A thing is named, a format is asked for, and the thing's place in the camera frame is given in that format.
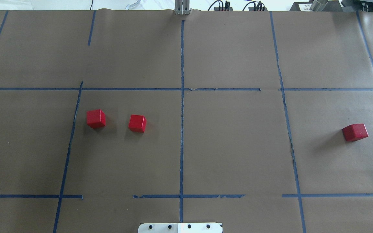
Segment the red block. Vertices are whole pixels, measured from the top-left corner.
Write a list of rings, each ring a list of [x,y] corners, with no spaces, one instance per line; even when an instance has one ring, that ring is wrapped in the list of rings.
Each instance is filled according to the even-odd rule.
[[[354,142],[369,137],[364,123],[348,125],[342,129],[342,133],[347,142]]]
[[[130,115],[128,128],[133,132],[144,133],[147,119],[144,115]]]
[[[106,116],[101,109],[90,110],[86,112],[86,124],[93,129],[106,126]]]

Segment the aluminium profile post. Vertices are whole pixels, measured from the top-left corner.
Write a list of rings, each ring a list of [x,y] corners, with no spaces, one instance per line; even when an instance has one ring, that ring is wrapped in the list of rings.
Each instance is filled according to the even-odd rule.
[[[189,15],[191,12],[190,0],[175,0],[175,15]]]

